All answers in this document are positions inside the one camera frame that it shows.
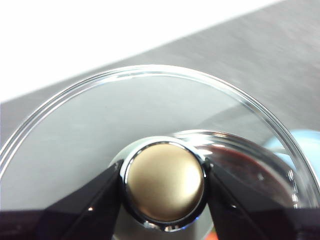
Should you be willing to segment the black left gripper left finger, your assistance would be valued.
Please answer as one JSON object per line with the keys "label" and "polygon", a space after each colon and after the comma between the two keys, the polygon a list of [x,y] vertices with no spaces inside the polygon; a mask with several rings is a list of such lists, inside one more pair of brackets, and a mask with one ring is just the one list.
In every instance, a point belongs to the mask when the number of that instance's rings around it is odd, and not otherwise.
{"label": "black left gripper left finger", "polygon": [[122,160],[45,209],[0,213],[2,240],[110,240],[118,218]]}

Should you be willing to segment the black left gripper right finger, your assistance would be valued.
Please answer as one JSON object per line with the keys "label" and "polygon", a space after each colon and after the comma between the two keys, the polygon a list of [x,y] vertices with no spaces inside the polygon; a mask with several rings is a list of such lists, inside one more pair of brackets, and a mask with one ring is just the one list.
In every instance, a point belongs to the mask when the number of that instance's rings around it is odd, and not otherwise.
{"label": "black left gripper right finger", "polygon": [[213,163],[207,180],[207,204],[220,240],[320,238],[319,208],[284,207]]}

